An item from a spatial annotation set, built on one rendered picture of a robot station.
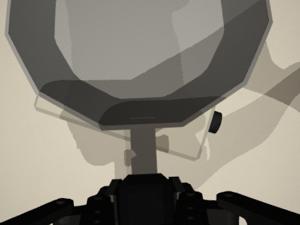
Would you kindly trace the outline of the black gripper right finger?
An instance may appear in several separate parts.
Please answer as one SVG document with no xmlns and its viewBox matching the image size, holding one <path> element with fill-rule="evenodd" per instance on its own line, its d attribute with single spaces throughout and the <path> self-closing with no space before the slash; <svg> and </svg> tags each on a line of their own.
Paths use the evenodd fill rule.
<svg viewBox="0 0 300 225">
<path fill-rule="evenodd" d="M 239 216 L 247 225 L 300 225 L 300 214 L 232 191 L 203 199 L 191 184 L 179 177 L 171 182 L 173 224 L 171 225 L 239 225 Z M 209 220 L 209 221 L 208 221 Z"/>
</svg>

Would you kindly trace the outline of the dark grey frying pan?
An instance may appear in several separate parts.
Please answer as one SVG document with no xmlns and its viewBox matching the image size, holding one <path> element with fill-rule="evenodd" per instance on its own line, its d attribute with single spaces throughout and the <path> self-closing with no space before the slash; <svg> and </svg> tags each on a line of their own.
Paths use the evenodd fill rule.
<svg viewBox="0 0 300 225">
<path fill-rule="evenodd" d="M 35 94 L 131 131 L 120 225 L 173 224 L 155 128 L 184 127 L 246 86 L 270 0 L 8 0 L 6 39 Z"/>
</svg>

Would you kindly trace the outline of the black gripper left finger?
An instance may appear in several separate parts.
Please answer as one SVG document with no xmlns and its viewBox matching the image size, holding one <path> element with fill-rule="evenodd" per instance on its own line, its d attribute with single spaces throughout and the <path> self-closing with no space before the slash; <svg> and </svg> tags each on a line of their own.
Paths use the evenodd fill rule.
<svg viewBox="0 0 300 225">
<path fill-rule="evenodd" d="M 72 199 L 59 198 L 1 222 L 0 225 L 120 225 L 122 179 L 112 179 L 86 205 L 74 206 Z"/>
</svg>

